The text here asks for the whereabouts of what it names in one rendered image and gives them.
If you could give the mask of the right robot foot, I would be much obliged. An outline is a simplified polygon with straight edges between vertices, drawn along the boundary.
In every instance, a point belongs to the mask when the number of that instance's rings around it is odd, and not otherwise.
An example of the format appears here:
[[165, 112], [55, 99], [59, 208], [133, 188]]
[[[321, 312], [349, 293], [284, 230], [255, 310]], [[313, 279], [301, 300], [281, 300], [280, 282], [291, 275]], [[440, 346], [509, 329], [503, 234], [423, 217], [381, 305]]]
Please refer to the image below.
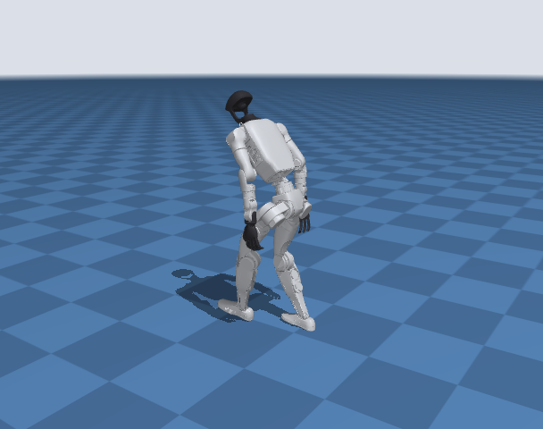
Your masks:
[[[300, 315], [300, 314], [299, 314]], [[301, 316], [301, 315], [300, 315]], [[293, 314], [293, 313], [283, 313], [281, 314], [281, 318], [290, 323], [290, 324], [294, 324], [294, 325], [297, 325], [307, 331], [314, 331], [315, 330], [315, 321], [313, 320], [313, 318], [311, 317], [308, 317], [307, 314], [305, 314], [306, 316], [306, 319], [303, 320], [301, 319], [300, 317], [298, 317], [297, 313]]]

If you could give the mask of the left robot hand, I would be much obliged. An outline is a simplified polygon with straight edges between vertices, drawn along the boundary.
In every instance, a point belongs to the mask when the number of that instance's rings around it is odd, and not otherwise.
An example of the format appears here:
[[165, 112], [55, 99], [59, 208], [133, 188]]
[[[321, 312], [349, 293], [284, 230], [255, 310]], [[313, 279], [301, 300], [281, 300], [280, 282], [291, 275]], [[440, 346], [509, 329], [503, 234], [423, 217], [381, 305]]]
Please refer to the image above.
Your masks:
[[245, 219], [245, 224], [247, 226], [245, 227], [245, 230], [243, 232], [243, 240], [246, 242], [246, 246], [253, 251], [261, 250], [263, 247], [259, 245], [258, 241], [258, 234], [257, 230], [255, 228], [256, 221], [256, 212], [252, 213], [252, 222], [249, 222]]

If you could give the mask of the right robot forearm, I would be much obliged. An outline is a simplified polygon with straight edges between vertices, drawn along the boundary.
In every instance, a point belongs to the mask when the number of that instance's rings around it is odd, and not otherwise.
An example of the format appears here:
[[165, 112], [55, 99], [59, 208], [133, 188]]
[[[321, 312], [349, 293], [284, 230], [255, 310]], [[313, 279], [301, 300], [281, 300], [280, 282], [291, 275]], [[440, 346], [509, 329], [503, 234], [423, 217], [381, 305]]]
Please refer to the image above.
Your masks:
[[306, 176], [307, 176], [307, 170], [306, 166], [304, 166], [302, 169], [295, 171], [293, 173], [293, 177], [295, 178], [295, 189], [300, 189], [303, 198], [306, 196], [307, 187], [306, 185]]

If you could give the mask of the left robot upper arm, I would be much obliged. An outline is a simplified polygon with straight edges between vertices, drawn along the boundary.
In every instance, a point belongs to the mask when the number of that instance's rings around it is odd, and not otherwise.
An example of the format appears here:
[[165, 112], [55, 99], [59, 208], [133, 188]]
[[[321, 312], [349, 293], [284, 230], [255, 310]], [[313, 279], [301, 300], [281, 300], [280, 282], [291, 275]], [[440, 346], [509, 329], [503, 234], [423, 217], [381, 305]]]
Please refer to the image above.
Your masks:
[[239, 127], [233, 130], [226, 138], [226, 142], [231, 148], [232, 154], [240, 169], [243, 170], [246, 176], [246, 182], [254, 181], [257, 173], [252, 167], [249, 154], [245, 145], [246, 132], [244, 127]]

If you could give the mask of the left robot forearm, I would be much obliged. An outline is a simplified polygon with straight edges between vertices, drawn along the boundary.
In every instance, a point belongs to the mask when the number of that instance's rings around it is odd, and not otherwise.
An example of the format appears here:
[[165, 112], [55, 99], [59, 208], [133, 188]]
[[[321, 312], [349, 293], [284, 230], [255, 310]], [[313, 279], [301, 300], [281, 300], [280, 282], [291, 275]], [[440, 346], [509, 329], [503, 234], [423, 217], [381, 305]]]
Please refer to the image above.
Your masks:
[[243, 195], [244, 218], [252, 222], [252, 213], [257, 211], [255, 198], [255, 185], [246, 183], [246, 176], [243, 170], [238, 171], [238, 179]]

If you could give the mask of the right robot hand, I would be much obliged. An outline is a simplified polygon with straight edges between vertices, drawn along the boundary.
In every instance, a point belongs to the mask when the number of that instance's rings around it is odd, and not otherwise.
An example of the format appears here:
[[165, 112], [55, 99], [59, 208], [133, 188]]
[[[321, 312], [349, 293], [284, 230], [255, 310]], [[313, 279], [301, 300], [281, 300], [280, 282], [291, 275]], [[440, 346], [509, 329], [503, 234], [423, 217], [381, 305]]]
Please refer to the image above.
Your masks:
[[[307, 200], [307, 196], [305, 196], [305, 199]], [[300, 233], [302, 231], [302, 228], [303, 228], [303, 221], [304, 221], [304, 230], [303, 232], [305, 232], [305, 229], [306, 229], [306, 219], [307, 219], [307, 230], [306, 231], [309, 231], [310, 230], [310, 220], [309, 220], [309, 217], [310, 215], [308, 214], [304, 219], [300, 219], [299, 217], [299, 221], [300, 221], [300, 228], [299, 228], [299, 232]]]

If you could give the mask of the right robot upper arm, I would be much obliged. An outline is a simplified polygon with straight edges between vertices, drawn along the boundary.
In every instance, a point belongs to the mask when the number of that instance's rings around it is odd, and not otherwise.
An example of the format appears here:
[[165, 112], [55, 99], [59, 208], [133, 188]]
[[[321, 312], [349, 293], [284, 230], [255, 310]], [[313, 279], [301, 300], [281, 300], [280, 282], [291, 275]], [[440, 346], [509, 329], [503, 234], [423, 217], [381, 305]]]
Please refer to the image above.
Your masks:
[[287, 128], [282, 123], [276, 123], [278, 128], [280, 129], [280, 132], [283, 136], [283, 138], [286, 140], [288, 147], [292, 153], [293, 161], [295, 165], [294, 171], [298, 171], [302, 169], [305, 166], [305, 158], [298, 149], [297, 145], [294, 143], [294, 141], [291, 139], [291, 137], [288, 135]]

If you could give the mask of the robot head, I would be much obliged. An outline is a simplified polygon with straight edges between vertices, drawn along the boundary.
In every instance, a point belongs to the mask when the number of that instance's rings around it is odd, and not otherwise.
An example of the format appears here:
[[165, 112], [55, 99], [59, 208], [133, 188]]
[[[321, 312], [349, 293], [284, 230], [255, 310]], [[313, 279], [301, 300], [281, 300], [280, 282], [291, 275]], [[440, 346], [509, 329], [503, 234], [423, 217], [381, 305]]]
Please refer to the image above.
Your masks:
[[[260, 120], [261, 118], [255, 117], [253, 114], [248, 114], [247, 107], [251, 103], [252, 99], [253, 96], [250, 93], [244, 90], [237, 91], [230, 96], [225, 109], [226, 111], [230, 112], [237, 123]], [[234, 112], [244, 112], [245, 116], [239, 119]]]

